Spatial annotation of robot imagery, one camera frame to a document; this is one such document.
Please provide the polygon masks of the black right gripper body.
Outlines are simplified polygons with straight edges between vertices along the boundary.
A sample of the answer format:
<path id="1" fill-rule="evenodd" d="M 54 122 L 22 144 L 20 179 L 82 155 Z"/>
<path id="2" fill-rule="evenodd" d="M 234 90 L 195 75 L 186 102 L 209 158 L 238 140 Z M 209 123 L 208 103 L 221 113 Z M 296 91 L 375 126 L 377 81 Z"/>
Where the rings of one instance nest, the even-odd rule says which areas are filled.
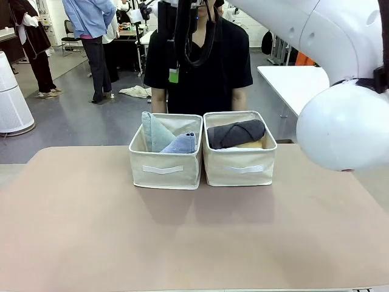
<path id="1" fill-rule="evenodd" d="M 174 41 L 176 27 L 177 4 L 167 1 L 158 2 L 158 34 L 167 41 Z"/>

